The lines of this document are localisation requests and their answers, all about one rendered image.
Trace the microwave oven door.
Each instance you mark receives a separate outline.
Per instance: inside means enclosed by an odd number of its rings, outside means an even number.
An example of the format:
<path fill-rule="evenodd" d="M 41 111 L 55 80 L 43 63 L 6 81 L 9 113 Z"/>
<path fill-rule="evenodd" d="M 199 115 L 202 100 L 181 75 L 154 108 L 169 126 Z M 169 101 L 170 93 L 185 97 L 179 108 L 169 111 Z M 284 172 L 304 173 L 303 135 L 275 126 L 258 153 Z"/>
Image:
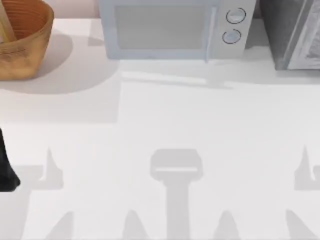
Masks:
<path fill-rule="evenodd" d="M 205 60 L 216 0 L 98 0 L 113 60 Z"/>

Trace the pale microwave oven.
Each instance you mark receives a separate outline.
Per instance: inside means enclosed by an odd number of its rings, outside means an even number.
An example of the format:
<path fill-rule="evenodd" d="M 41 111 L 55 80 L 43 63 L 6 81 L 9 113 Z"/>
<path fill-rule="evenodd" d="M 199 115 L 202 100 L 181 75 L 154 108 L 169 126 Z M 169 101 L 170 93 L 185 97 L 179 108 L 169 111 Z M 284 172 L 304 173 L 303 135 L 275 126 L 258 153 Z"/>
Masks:
<path fill-rule="evenodd" d="M 257 0 L 98 0 L 108 58 L 234 59 Z"/>

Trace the round microwave knob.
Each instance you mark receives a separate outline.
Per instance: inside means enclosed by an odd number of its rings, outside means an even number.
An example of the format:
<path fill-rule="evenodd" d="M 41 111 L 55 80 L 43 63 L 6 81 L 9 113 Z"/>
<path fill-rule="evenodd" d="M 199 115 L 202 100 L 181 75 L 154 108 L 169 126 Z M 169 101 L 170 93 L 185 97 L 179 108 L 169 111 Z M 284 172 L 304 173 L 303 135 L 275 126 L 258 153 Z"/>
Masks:
<path fill-rule="evenodd" d="M 228 23 L 237 25 L 242 23 L 247 16 L 246 11 L 243 8 L 231 9 L 226 13 L 226 20 Z"/>
<path fill-rule="evenodd" d="M 237 29 L 232 29 L 229 31 L 225 31 L 222 34 L 221 39 L 225 44 L 234 45 L 239 42 L 242 38 L 242 33 Z"/>

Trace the brown woven basket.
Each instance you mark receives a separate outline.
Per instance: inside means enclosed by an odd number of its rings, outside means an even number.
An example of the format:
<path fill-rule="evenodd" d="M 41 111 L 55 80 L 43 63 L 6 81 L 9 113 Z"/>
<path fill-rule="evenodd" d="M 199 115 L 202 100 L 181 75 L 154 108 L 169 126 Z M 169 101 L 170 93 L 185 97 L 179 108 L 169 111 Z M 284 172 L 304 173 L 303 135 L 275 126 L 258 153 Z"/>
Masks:
<path fill-rule="evenodd" d="M 36 74 L 53 21 L 54 11 L 44 0 L 0 0 L 0 81 Z"/>

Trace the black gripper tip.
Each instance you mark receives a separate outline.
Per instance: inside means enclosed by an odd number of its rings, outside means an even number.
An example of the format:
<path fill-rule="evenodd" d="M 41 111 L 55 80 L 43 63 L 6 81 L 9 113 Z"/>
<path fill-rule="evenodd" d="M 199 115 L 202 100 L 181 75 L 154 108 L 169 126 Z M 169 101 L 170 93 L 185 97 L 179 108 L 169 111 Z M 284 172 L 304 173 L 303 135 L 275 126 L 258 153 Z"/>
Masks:
<path fill-rule="evenodd" d="M 20 184 L 21 181 L 9 162 L 3 132 L 0 128 L 0 192 L 14 192 Z"/>

